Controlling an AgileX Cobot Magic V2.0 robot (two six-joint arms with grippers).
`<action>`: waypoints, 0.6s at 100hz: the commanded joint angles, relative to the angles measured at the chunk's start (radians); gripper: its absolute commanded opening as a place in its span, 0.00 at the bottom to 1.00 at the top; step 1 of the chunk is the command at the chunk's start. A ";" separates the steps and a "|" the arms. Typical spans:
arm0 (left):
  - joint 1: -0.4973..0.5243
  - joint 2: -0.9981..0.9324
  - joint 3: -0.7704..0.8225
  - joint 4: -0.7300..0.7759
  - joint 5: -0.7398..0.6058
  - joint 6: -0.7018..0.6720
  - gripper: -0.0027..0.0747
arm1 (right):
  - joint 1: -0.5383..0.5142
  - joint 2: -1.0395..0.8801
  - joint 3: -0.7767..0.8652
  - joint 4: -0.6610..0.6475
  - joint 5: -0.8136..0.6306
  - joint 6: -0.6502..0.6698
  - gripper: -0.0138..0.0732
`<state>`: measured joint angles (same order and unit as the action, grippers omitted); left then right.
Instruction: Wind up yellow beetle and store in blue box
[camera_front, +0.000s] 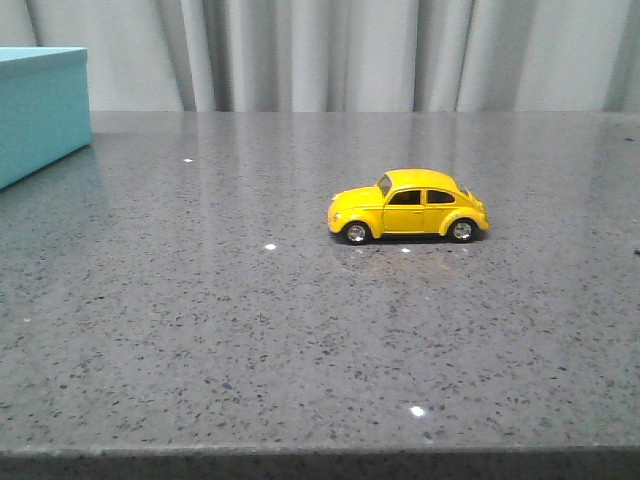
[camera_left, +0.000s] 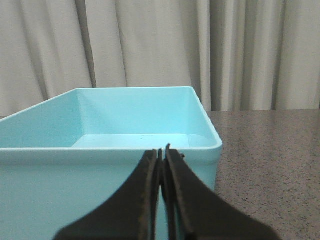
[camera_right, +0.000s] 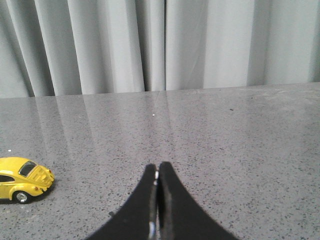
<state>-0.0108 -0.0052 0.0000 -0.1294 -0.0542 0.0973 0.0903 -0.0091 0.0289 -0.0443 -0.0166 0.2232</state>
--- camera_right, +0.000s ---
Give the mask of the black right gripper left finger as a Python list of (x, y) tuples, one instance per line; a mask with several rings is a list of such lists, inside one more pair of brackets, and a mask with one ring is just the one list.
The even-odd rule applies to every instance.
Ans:
[(89, 240), (154, 240), (157, 218), (157, 169), (148, 164), (119, 211)]

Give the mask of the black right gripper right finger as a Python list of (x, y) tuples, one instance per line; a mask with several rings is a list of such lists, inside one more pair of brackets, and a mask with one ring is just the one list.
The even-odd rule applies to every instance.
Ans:
[(157, 189), (162, 240), (235, 240), (192, 198), (170, 162), (159, 166)]

